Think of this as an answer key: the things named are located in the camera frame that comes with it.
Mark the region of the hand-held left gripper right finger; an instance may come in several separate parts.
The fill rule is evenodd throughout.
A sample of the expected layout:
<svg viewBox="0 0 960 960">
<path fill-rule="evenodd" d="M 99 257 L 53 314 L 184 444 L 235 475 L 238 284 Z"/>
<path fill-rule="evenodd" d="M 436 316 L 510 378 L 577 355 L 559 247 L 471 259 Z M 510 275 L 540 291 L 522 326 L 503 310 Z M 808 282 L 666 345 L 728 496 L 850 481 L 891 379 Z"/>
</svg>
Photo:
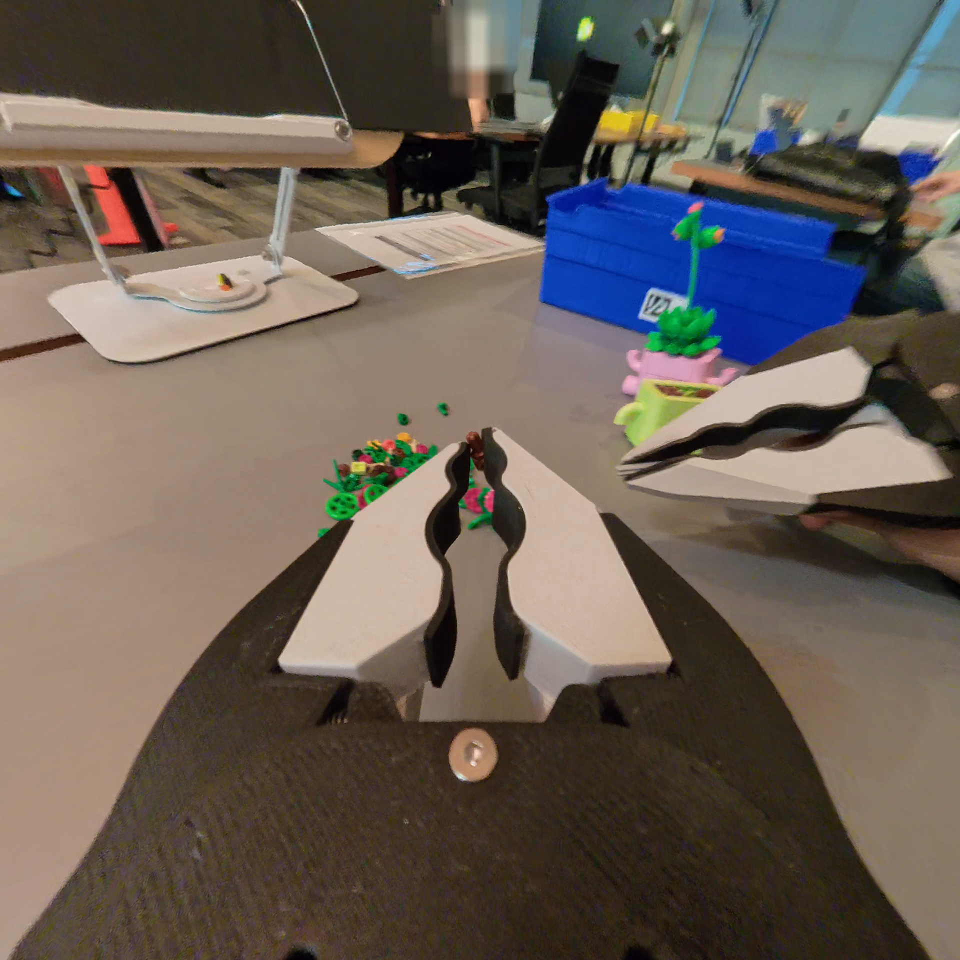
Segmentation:
<svg viewBox="0 0 960 960">
<path fill-rule="evenodd" d="M 570 687 L 666 674 L 673 657 L 598 507 L 502 429 L 482 432 L 492 526 L 506 551 L 494 640 L 546 720 Z"/>
</svg>

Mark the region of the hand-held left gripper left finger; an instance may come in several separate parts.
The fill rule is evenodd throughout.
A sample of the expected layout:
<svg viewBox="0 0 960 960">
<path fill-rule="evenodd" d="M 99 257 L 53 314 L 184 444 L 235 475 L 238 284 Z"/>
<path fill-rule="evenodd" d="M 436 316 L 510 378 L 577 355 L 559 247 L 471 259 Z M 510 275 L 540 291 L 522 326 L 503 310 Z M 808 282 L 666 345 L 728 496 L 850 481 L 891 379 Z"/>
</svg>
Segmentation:
<svg viewBox="0 0 960 960">
<path fill-rule="evenodd" d="M 467 443 L 451 443 L 343 525 L 283 673 L 374 683 L 394 700 L 442 687 L 457 642 L 447 553 L 470 476 Z"/>
</svg>

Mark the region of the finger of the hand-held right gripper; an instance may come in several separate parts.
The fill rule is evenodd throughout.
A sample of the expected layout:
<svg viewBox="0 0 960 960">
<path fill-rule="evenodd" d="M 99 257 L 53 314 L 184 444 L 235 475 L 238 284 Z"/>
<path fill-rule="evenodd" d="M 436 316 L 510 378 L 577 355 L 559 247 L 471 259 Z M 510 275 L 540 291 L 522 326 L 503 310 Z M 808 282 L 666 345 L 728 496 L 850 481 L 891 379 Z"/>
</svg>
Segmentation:
<svg viewBox="0 0 960 960">
<path fill-rule="evenodd" d="M 938 450 L 882 406 L 778 406 L 741 422 L 665 428 L 626 454 L 620 478 L 648 494 L 721 502 L 783 517 L 822 508 L 943 517 L 907 495 L 950 484 Z"/>
<path fill-rule="evenodd" d="M 660 470 L 702 457 L 731 460 L 803 435 L 829 434 L 867 401 L 874 367 L 844 348 L 745 374 L 630 450 L 621 470 Z"/>
</svg>

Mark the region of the pile of toy brick pieces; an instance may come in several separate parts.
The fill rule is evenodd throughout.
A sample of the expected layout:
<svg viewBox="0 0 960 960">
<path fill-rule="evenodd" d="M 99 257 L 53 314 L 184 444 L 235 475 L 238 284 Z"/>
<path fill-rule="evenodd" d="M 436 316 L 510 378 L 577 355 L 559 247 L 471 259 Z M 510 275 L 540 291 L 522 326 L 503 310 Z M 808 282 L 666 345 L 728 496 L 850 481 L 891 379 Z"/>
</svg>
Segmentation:
<svg viewBox="0 0 960 960">
<path fill-rule="evenodd" d="M 349 459 L 334 461 L 333 478 L 323 481 L 329 487 L 324 504 L 327 520 L 326 526 L 318 530 L 318 536 L 328 534 L 336 522 L 354 519 L 439 452 L 437 444 L 425 443 L 407 432 L 400 432 L 392 438 L 371 439 L 355 448 Z M 486 485 L 472 464 L 466 491 L 459 501 L 460 510 L 467 514 L 467 529 L 492 525 L 494 507 L 494 490 Z"/>
</svg>

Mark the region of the person's right hand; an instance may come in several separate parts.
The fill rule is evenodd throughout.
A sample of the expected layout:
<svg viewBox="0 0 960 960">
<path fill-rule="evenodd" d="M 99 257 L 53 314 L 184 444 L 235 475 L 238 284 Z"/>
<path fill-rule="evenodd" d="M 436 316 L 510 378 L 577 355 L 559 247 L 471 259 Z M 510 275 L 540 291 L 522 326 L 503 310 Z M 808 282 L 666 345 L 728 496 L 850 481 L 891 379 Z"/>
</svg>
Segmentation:
<svg viewBox="0 0 960 960">
<path fill-rule="evenodd" d="M 904 558 L 935 570 L 946 579 L 959 584 L 957 528 L 909 527 L 846 510 L 805 513 L 798 520 L 810 531 L 821 531 L 840 525 L 876 534 Z"/>
</svg>

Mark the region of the pink toy brick flowerpot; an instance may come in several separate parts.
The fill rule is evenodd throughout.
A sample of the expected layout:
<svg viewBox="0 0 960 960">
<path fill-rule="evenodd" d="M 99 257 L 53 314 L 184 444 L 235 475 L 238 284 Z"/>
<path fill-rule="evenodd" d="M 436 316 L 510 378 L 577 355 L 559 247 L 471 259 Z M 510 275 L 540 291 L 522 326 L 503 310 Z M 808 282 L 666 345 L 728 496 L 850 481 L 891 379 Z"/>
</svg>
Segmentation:
<svg viewBox="0 0 960 960">
<path fill-rule="evenodd" d="M 722 339 L 714 334 L 716 311 L 696 302 L 702 255 L 718 247 L 726 235 L 723 226 L 704 224 L 703 210 L 702 200 L 691 203 L 673 227 L 674 240 L 689 248 L 686 292 L 679 300 L 671 299 L 656 315 L 644 347 L 628 352 L 630 373 L 623 379 L 620 391 L 630 398 L 647 379 L 722 388 L 739 376 L 734 367 L 718 366 Z"/>
</svg>

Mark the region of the lime toy brick flowerpot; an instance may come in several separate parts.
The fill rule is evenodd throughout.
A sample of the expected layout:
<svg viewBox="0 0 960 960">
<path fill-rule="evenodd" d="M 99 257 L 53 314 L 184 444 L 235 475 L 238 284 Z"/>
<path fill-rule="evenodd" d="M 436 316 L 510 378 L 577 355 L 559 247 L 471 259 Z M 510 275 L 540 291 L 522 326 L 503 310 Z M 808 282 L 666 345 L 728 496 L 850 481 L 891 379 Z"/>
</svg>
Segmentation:
<svg viewBox="0 0 960 960">
<path fill-rule="evenodd" d="M 613 424 L 637 446 L 720 389 L 708 383 L 646 378 L 633 400 L 616 412 Z"/>
</svg>

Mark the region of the black bag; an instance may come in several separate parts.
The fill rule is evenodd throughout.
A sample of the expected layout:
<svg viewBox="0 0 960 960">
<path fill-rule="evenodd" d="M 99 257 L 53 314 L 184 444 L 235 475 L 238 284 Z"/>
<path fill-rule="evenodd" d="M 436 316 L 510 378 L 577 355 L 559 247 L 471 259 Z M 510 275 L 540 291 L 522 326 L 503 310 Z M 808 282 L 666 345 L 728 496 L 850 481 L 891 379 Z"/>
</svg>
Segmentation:
<svg viewBox="0 0 960 960">
<path fill-rule="evenodd" d="M 899 158 L 885 150 L 828 142 L 794 145 L 749 156 L 745 171 L 761 181 L 876 207 L 887 219 L 903 218 L 913 201 Z"/>
</svg>

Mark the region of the wooden desk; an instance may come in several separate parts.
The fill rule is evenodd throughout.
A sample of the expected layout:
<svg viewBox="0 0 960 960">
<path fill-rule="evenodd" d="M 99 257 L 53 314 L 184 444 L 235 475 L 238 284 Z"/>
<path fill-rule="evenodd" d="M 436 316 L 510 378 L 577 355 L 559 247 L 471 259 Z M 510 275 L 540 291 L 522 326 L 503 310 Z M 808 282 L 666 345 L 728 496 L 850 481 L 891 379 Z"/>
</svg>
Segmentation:
<svg viewBox="0 0 960 960">
<path fill-rule="evenodd" d="M 790 208 L 804 211 L 806 216 L 827 220 L 846 219 L 857 223 L 879 223 L 899 209 L 892 203 L 865 201 L 839 197 L 818 192 L 807 186 L 781 183 L 748 174 L 736 167 L 715 164 L 705 160 L 678 160 L 670 172 L 690 181 L 691 194 L 702 195 L 704 191 L 721 190 L 740 197 L 738 203 L 746 205 L 745 197 L 776 201 Z"/>
</svg>

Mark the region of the blue plastic bin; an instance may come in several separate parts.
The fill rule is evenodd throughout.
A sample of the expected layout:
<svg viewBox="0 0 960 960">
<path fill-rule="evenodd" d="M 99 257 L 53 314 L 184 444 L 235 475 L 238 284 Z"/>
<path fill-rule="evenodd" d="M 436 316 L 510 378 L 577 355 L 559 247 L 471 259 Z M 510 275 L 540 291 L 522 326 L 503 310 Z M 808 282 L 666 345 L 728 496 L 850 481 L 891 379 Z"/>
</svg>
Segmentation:
<svg viewBox="0 0 960 960">
<path fill-rule="evenodd" d="M 834 257 L 833 224 L 604 179 L 548 199 L 541 301 L 649 333 L 687 294 L 690 244 L 673 232 L 696 203 L 725 232 L 701 255 L 693 303 L 715 310 L 726 358 L 759 364 L 850 313 L 867 271 Z"/>
</svg>

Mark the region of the yellow plastic bin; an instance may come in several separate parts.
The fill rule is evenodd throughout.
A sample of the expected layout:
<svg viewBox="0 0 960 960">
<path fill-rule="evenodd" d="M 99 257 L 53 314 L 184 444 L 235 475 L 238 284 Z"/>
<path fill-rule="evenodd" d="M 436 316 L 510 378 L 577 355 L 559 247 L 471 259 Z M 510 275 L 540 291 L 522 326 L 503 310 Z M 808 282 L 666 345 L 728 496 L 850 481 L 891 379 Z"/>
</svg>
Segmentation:
<svg viewBox="0 0 960 960">
<path fill-rule="evenodd" d="M 607 109 L 601 114 L 594 131 L 593 142 L 602 145 L 629 143 L 654 131 L 661 118 L 659 114 L 641 111 Z"/>
</svg>

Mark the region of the white metal stand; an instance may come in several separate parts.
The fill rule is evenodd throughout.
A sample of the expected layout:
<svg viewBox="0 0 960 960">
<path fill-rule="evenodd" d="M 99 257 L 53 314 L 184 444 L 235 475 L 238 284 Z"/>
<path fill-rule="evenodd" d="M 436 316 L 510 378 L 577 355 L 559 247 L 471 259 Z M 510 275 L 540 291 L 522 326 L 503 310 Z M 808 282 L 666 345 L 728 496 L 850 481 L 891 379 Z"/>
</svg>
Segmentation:
<svg viewBox="0 0 960 960">
<path fill-rule="evenodd" d="M 47 301 L 104 359 L 148 364 L 283 327 L 355 304 L 342 283 L 285 254 L 299 171 L 312 152 L 356 158 L 354 131 L 304 2 L 281 2 L 305 28 L 332 95 L 325 115 L 231 115 L 105 105 L 76 98 L 2 93 L 2 160 L 55 165 L 102 278 L 60 286 Z M 196 160 L 284 162 L 270 234 L 257 255 L 130 271 L 112 259 L 91 221 L 74 170 L 84 164 L 173 166 Z"/>
</svg>

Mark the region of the black office chair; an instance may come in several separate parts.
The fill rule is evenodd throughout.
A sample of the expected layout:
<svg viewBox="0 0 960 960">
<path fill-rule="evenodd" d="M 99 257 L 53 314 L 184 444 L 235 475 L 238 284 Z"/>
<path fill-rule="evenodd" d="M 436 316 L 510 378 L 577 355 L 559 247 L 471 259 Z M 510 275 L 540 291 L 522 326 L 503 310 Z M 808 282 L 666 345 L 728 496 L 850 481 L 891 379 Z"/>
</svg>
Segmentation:
<svg viewBox="0 0 960 960">
<path fill-rule="evenodd" d="M 488 147 L 489 183 L 463 187 L 458 202 L 491 222 L 542 234 L 549 198 L 581 183 L 619 70 L 617 63 L 581 52 L 545 129 L 483 129 L 479 138 Z"/>
</svg>

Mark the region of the laminated paper sheet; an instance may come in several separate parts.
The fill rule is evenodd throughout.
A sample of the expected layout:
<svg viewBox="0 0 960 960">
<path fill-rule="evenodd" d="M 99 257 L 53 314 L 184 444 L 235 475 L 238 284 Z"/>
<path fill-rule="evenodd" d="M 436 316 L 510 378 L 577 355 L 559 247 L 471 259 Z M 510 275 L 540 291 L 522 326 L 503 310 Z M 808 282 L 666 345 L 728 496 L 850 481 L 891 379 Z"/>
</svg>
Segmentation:
<svg viewBox="0 0 960 960">
<path fill-rule="evenodd" d="M 470 213 L 320 226 L 316 232 L 405 279 L 542 254 L 545 242 Z"/>
</svg>

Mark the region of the light tripod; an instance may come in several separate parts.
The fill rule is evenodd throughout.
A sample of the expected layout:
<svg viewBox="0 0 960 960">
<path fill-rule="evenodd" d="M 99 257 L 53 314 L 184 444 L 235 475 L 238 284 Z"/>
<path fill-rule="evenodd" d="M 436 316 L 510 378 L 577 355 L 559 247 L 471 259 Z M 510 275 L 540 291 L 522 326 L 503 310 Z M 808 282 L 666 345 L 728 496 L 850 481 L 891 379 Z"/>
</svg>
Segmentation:
<svg viewBox="0 0 960 960">
<path fill-rule="evenodd" d="M 652 114 L 654 102 L 666 71 L 666 65 L 676 57 L 682 34 L 672 16 L 659 19 L 647 17 L 643 19 L 635 38 L 639 46 L 654 57 L 654 68 L 645 95 L 636 137 L 630 147 L 630 155 L 621 178 L 621 186 L 627 186 L 631 180 L 633 168 L 641 150 L 642 140 L 649 132 L 649 116 Z"/>
</svg>

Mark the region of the black monitor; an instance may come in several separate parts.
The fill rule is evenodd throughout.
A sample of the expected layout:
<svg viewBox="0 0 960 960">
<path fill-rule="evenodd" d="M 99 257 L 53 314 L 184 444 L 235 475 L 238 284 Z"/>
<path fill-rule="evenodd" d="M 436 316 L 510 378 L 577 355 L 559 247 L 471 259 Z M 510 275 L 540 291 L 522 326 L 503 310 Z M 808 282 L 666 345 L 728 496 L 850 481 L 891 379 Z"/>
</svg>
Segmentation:
<svg viewBox="0 0 960 960">
<path fill-rule="evenodd" d="M 542 1 L 539 4 L 530 78 L 561 88 L 580 53 L 618 67 L 614 93 L 642 98 L 655 67 L 642 44 L 643 23 L 671 14 L 670 1 Z"/>
</svg>

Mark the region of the black display board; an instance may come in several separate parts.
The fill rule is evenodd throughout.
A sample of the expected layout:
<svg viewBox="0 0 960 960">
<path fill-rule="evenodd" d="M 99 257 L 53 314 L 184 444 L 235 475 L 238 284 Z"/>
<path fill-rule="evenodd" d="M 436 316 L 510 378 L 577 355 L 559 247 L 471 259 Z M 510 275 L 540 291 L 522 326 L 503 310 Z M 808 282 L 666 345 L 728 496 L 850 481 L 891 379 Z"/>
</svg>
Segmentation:
<svg viewBox="0 0 960 960">
<path fill-rule="evenodd" d="M 441 2 L 2 2 L 2 165 L 371 169 L 467 135 Z"/>
</svg>

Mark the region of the red metal frame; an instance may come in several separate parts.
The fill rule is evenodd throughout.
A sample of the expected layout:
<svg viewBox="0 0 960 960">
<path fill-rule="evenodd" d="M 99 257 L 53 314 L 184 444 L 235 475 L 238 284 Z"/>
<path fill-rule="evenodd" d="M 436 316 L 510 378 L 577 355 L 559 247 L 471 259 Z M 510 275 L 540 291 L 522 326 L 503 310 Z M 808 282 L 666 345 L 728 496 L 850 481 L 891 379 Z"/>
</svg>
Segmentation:
<svg viewBox="0 0 960 960">
<path fill-rule="evenodd" d="M 163 219 L 146 186 L 131 170 L 86 164 L 72 174 L 78 195 L 103 246 L 168 249 L 180 228 Z"/>
</svg>

